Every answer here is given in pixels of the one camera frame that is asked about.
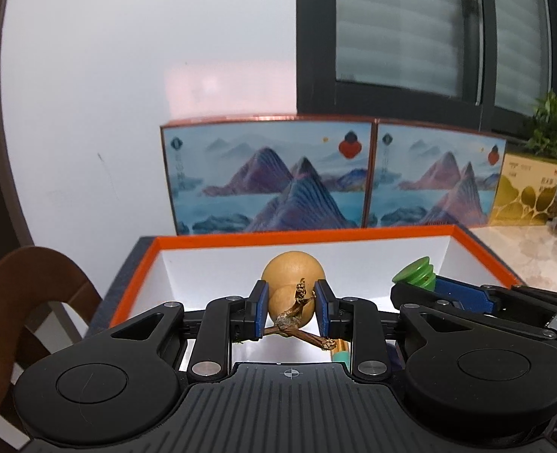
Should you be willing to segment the teal small object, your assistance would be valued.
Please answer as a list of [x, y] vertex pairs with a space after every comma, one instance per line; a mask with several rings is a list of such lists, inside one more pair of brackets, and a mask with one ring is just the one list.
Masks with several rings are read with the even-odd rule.
[[350, 369], [351, 357], [348, 351], [331, 351], [330, 356], [332, 357], [333, 363], [341, 363], [347, 370]]

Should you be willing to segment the tan gourd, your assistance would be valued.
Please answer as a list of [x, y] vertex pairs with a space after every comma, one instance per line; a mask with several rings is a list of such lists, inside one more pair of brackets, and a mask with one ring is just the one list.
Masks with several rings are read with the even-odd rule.
[[294, 337], [323, 351], [348, 351], [341, 339], [316, 336], [304, 330], [315, 314], [314, 284], [325, 279], [322, 265], [304, 251], [286, 251], [273, 258], [262, 273], [268, 284], [268, 313], [272, 325], [263, 336]]

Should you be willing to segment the green ribbed disc toy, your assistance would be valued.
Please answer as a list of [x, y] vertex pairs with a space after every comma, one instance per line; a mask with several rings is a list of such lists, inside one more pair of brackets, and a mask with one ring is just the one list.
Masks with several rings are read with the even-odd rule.
[[429, 257], [419, 258], [401, 269], [392, 278], [392, 282], [407, 283], [423, 290], [433, 291], [436, 285], [434, 266]]

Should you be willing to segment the orange storage box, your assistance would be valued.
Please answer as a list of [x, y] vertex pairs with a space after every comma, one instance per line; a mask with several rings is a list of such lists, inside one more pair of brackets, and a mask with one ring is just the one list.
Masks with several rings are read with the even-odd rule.
[[241, 303], [259, 280], [268, 284], [263, 330], [290, 309], [296, 294], [311, 297], [325, 279], [336, 297], [370, 300], [391, 311], [394, 276], [427, 258], [434, 274], [474, 285], [510, 287], [519, 279], [480, 241], [454, 225], [235, 234], [157, 236], [141, 239], [125, 262], [125, 284], [116, 283], [117, 326], [157, 306], [180, 303], [185, 311], [213, 300]]

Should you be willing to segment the left mountain painting panel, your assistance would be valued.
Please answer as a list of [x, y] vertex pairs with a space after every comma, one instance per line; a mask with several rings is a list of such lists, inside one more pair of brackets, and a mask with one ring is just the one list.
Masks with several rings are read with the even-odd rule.
[[252, 118], [162, 129], [180, 235], [359, 228], [372, 121]]

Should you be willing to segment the mountain painting panel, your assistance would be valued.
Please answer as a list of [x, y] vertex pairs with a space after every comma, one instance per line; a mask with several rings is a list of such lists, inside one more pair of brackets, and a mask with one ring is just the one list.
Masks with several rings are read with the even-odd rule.
[[506, 145], [451, 129], [379, 125], [367, 225], [486, 225]]
[[359, 228], [372, 121], [252, 118], [162, 129], [180, 235]]

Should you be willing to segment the right mountain painting panel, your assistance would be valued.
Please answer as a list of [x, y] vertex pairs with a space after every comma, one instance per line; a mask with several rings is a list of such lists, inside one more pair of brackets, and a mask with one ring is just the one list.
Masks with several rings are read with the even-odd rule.
[[506, 145], [451, 129], [379, 125], [367, 225], [486, 225]]

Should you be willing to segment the yellow gift box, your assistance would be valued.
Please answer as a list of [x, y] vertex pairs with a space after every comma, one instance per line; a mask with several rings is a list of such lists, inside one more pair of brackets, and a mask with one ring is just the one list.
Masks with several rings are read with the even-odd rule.
[[489, 224], [542, 226], [557, 208], [557, 160], [506, 153]]

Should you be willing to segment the brown wooden chair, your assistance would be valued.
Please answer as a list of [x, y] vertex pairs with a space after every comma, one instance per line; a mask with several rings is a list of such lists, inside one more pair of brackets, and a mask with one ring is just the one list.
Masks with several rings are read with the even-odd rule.
[[[51, 248], [24, 247], [0, 261], [0, 415], [24, 431], [13, 403], [11, 375], [50, 355], [28, 330], [32, 312], [50, 302], [64, 303], [91, 323], [100, 294], [82, 269]], [[15, 447], [0, 438], [0, 452]]]

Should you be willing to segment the dark framed window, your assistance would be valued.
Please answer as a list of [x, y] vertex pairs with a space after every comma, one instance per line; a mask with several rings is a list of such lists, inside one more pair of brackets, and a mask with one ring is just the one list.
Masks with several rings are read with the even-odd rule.
[[557, 0], [296, 0], [297, 106], [525, 140], [557, 95]]

